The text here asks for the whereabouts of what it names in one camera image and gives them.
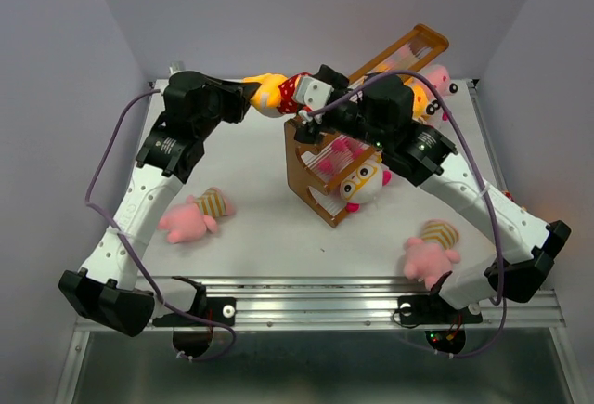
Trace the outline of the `yellow bear plush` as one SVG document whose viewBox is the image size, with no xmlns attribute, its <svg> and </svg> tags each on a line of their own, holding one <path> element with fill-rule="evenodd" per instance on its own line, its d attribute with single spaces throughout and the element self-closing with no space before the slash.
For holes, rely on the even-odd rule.
<svg viewBox="0 0 594 404">
<path fill-rule="evenodd" d="M 259 88 L 250 99 L 250 104 L 263 116 L 277 118 L 283 115 L 298 114 L 300 110 L 312 109 L 293 99 L 300 80 L 309 76 L 308 72 L 300 72 L 292 77 L 278 73 L 264 73 L 245 77 L 243 83 L 259 83 Z"/>
<path fill-rule="evenodd" d="M 421 124 L 426 124 L 429 114 L 426 112 L 430 100 L 423 83 L 413 76 L 389 74 L 374 85 L 396 103 L 398 111 L 406 114 Z"/>
<path fill-rule="evenodd" d="M 508 200 L 510 200 L 510 201 L 511 201 L 513 204 L 515 204 L 516 206 L 518 206 L 518 207 L 519 207 L 519 208 L 520 208 L 520 209 L 523 211 L 523 213 L 526 213 L 526 214 L 528 213 L 528 209 L 527 209 L 527 208 L 526 208 L 524 205 L 521 205 L 521 204 L 519 204 L 519 203 L 518 203 L 518 202 L 517 202 L 517 201 L 514 199 L 514 197 L 512 196 L 512 194 L 511 194 L 509 191 L 507 191 L 507 190 L 502 190 L 502 191 L 501 191 L 501 193 L 502 193 L 502 194 L 503 194 L 503 195 L 504 195 L 504 196 L 505 196 L 505 197 L 506 197 Z"/>
</svg>

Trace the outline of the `white glasses plush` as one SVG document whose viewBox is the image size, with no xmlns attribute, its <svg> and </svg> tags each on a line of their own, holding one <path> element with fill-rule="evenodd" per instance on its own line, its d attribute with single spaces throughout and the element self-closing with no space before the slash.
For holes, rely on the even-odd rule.
<svg viewBox="0 0 594 404">
<path fill-rule="evenodd" d="M 326 175 L 337 175 L 343 161 L 350 163 L 363 152 L 357 141 L 349 137 L 337 138 L 330 144 L 329 154 L 318 163 L 317 168 Z M 392 173 L 382 165 L 381 153 L 374 151 L 341 182 L 339 193 L 346 202 L 345 209 L 349 213 L 357 212 L 361 204 L 374 200 L 391 178 Z"/>
</svg>

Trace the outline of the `pink plush with wheels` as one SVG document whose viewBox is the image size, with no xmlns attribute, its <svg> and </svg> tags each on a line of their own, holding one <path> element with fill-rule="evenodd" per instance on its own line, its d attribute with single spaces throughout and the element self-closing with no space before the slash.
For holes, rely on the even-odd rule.
<svg viewBox="0 0 594 404">
<path fill-rule="evenodd" d="M 458 86 L 451 81 L 449 72 L 444 65 L 431 64 L 425 66 L 419 70 L 419 74 L 425 77 L 442 97 L 451 96 L 458 92 Z M 425 84 L 423 84 L 423 88 L 430 100 L 430 105 L 426 109 L 429 114 L 428 123 L 435 114 L 440 115 L 442 108 L 433 92 Z"/>
</svg>

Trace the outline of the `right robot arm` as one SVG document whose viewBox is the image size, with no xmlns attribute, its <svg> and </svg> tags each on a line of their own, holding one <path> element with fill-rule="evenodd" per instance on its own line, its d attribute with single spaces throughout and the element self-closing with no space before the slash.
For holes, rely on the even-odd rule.
<svg viewBox="0 0 594 404">
<path fill-rule="evenodd" d="M 488 184 L 464 139 L 453 143 L 413 118 L 414 91 L 405 70 L 378 73 L 351 89 L 323 65 L 301 75 L 292 99 L 301 105 L 301 143 L 339 132 L 382 153 L 384 164 L 411 185 L 441 200 L 495 246 L 489 259 L 441 274 L 427 298 L 430 315 L 448 320 L 484 299 L 529 302 L 541 288 L 571 229 L 561 220 L 537 218 Z"/>
</svg>

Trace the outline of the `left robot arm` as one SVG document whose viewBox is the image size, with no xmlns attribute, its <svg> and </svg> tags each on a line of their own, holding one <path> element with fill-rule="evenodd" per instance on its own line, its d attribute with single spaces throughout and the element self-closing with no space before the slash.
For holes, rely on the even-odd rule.
<svg viewBox="0 0 594 404">
<path fill-rule="evenodd" d="M 66 270 L 58 288 L 82 318 L 130 337 L 144 331 L 166 302 L 142 257 L 158 222 L 204 155 L 204 143 L 221 123 L 241 122 L 259 83 L 231 82 L 194 71 L 171 75 L 167 85 L 130 101 L 155 95 L 164 102 L 140 145 L 131 178 L 115 214 L 89 196 L 87 207 L 107 228 L 75 271 Z"/>
</svg>

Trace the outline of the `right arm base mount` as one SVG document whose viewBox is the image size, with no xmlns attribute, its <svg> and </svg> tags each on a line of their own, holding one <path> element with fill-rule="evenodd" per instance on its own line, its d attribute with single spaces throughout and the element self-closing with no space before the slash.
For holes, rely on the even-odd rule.
<svg viewBox="0 0 594 404">
<path fill-rule="evenodd" d="M 478 305 L 455 309 L 437 295 L 415 294 L 398 298 L 391 320 L 401 328 L 424 327 L 429 348 L 450 357 L 460 355 L 466 345 L 465 324 L 480 324 Z"/>
</svg>

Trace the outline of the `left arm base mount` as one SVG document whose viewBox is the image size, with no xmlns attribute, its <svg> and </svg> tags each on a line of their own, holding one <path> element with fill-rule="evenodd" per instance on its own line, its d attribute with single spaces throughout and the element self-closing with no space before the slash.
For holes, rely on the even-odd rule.
<svg viewBox="0 0 594 404">
<path fill-rule="evenodd" d="M 176 357 L 190 363 L 222 358 L 237 341 L 236 314 L 235 297 L 204 299 L 198 308 L 200 321 L 180 317 L 174 325 L 172 347 Z"/>
</svg>

